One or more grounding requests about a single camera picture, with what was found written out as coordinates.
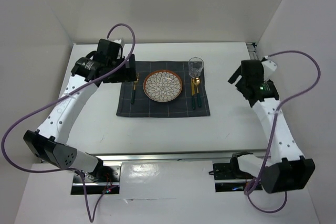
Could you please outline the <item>gold fork green handle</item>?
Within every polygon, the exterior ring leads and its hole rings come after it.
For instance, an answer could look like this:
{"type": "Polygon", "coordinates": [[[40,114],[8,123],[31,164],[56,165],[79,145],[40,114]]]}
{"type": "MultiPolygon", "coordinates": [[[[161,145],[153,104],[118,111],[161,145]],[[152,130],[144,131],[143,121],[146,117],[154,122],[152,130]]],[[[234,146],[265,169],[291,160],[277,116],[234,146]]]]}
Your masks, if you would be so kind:
{"type": "Polygon", "coordinates": [[[139,73],[136,74],[137,78],[136,80],[133,82],[133,90],[132,90],[132,96],[131,96],[131,104],[135,103],[135,95],[136,95],[136,88],[137,88],[137,84],[139,82],[139,73]]]}

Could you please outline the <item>floral ceramic plate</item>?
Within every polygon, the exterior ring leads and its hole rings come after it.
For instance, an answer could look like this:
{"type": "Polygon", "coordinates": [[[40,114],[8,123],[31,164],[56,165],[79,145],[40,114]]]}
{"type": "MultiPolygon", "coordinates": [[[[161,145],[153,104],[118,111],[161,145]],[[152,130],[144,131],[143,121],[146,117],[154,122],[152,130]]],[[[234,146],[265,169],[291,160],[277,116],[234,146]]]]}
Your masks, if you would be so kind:
{"type": "Polygon", "coordinates": [[[181,78],[171,70],[151,72],[143,81],[145,95],[155,102],[170,102],[182,92],[181,78]]]}

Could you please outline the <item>gold spoon green handle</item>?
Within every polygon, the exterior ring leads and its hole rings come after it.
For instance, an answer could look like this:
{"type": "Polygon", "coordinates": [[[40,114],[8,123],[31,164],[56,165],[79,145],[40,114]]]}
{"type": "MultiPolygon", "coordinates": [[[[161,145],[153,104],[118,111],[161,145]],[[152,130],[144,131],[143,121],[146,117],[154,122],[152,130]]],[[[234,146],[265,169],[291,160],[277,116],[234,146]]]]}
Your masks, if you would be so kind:
{"type": "Polygon", "coordinates": [[[199,108],[201,108],[202,107],[202,100],[201,100],[201,96],[200,96],[199,88],[198,88],[201,81],[200,81],[199,78],[194,78],[193,83],[195,85],[195,90],[196,90],[196,95],[197,95],[197,105],[198,105],[199,108]]]}

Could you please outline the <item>clear plastic cup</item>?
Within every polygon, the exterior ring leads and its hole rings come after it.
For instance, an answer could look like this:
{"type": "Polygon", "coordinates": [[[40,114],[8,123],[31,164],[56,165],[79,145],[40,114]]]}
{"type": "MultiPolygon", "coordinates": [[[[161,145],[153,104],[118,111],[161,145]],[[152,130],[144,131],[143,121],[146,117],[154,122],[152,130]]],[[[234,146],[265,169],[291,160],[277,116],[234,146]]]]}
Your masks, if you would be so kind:
{"type": "Polygon", "coordinates": [[[193,57],[188,61],[188,72],[191,78],[200,77],[204,67],[204,61],[199,57],[193,57]]]}

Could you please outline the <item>gold knife green handle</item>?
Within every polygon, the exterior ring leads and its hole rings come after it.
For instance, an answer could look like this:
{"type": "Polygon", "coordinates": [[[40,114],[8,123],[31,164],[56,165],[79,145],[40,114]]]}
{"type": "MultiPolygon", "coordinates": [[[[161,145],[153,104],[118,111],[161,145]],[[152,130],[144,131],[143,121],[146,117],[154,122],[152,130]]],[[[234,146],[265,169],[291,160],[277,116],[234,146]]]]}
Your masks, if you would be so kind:
{"type": "Polygon", "coordinates": [[[192,103],[192,109],[195,110],[196,109],[196,103],[195,103],[195,85],[194,85],[194,78],[191,78],[191,103],[192,103]]]}

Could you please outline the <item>dark checked cloth placemat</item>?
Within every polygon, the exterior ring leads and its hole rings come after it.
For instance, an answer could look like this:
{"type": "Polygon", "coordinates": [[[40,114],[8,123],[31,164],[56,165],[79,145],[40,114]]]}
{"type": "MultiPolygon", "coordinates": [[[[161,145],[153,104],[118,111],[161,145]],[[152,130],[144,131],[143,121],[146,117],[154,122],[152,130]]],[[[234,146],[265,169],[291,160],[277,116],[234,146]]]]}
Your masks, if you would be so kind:
{"type": "Polygon", "coordinates": [[[123,83],[116,116],[125,118],[192,118],[210,116],[202,71],[195,88],[201,105],[192,101],[187,61],[137,61],[139,80],[123,83]]]}

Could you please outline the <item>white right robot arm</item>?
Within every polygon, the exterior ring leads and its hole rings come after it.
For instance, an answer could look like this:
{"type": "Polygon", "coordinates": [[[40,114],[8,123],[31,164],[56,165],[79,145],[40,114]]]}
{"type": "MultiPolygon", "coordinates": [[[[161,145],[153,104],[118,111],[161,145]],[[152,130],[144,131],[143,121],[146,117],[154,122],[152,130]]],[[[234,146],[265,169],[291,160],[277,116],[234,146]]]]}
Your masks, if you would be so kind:
{"type": "Polygon", "coordinates": [[[303,189],[316,167],[313,159],[304,157],[279,108],[280,97],[270,80],[276,69],[277,65],[270,60],[243,60],[228,80],[259,118],[269,140],[266,156],[270,158],[264,162],[249,152],[235,153],[230,159],[229,172],[235,178],[245,174],[259,178],[269,194],[303,189]]]}

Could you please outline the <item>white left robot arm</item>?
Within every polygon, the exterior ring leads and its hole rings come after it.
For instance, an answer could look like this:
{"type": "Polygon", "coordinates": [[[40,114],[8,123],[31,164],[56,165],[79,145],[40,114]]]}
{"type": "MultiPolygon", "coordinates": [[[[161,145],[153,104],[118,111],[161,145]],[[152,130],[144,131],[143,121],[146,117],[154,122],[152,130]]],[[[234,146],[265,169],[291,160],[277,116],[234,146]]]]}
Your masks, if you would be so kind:
{"type": "Polygon", "coordinates": [[[72,76],[65,95],[24,141],[42,160],[60,169],[107,181],[113,170],[101,154],[162,154],[234,150],[239,100],[228,79],[246,58],[242,43],[140,44],[135,48],[140,81],[155,70],[182,80],[175,100],[149,99],[142,87],[131,102],[129,82],[87,85],[72,76]]]}

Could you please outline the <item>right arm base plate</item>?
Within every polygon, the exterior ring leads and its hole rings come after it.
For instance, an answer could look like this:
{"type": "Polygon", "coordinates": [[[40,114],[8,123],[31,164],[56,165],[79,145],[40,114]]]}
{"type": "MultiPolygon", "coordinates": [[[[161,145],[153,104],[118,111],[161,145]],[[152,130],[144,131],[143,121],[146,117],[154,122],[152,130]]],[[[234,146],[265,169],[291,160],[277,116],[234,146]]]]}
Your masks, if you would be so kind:
{"type": "Polygon", "coordinates": [[[248,173],[235,174],[229,163],[214,163],[208,174],[214,178],[217,193],[244,191],[248,182],[253,179],[248,173]]]}

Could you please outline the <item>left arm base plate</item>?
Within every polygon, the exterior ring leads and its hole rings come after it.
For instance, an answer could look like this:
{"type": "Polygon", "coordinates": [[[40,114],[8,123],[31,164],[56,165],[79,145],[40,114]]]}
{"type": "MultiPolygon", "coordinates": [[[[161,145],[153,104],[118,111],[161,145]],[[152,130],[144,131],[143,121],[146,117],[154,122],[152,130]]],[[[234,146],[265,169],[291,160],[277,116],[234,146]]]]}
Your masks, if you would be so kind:
{"type": "MultiPolygon", "coordinates": [[[[84,181],[86,184],[86,190],[88,195],[100,195],[103,190],[108,190],[107,195],[117,195],[120,192],[120,175],[121,175],[121,163],[107,162],[113,173],[111,175],[103,175],[102,178],[96,179],[91,175],[84,173],[84,181]]],[[[74,174],[71,195],[83,195],[84,189],[81,177],[78,174],[74,174]]]]}

